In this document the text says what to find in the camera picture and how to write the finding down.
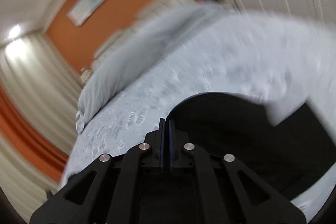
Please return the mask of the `black pants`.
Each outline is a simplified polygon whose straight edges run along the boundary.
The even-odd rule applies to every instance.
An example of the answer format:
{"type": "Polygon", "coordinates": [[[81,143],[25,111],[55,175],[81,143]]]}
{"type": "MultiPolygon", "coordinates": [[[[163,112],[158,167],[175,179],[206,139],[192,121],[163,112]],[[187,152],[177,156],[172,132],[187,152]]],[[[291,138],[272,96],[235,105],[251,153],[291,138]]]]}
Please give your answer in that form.
{"type": "Polygon", "coordinates": [[[175,106],[166,120],[208,154],[234,155],[289,200],[335,164],[335,144],[307,104],[273,126],[262,105],[205,93],[175,106]]]}

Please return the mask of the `beige and orange curtain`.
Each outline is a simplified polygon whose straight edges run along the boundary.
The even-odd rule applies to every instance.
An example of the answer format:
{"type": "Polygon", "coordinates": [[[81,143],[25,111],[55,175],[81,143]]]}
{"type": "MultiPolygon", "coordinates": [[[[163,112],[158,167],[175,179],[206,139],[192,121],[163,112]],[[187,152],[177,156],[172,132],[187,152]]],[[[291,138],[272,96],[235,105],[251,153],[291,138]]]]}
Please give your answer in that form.
{"type": "Polygon", "coordinates": [[[61,180],[76,140],[81,90],[44,34],[1,46],[1,188],[24,221],[61,180]]]}

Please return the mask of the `white butterfly pattern bedspread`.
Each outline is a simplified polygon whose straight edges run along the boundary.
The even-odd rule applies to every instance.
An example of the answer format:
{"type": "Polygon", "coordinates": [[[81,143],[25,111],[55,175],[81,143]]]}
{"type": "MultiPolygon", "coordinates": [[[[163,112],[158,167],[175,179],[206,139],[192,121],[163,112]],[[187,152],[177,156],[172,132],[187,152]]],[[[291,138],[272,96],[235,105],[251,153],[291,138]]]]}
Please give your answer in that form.
{"type": "MultiPolygon", "coordinates": [[[[62,181],[66,223],[113,223],[112,197],[123,156],[165,120],[162,223],[187,223],[170,168],[167,116],[184,100],[224,93],[265,107],[276,126],[307,104],[335,144],[335,27],[279,15],[208,20],[118,92],[86,124],[62,181]]],[[[292,200],[234,155],[210,155],[226,223],[330,223],[335,164],[292,200]]]]}

